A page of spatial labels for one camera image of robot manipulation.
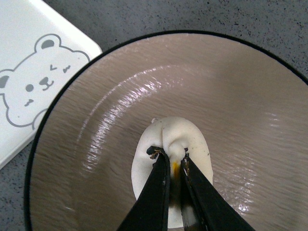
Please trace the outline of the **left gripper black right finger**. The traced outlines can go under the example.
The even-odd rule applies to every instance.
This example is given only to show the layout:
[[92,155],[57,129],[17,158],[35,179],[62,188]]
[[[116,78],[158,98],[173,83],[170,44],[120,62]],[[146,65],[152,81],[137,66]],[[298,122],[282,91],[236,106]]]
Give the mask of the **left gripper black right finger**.
[[181,161],[181,214],[185,231],[253,231],[218,193],[193,160]]

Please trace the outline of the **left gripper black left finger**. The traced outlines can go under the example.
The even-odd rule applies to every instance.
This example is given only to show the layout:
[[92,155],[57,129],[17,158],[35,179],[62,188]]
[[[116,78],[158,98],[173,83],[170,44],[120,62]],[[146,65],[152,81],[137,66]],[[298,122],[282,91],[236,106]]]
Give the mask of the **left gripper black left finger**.
[[166,231],[170,195],[170,161],[160,147],[146,153],[156,157],[153,169],[136,203],[118,227],[119,231]]

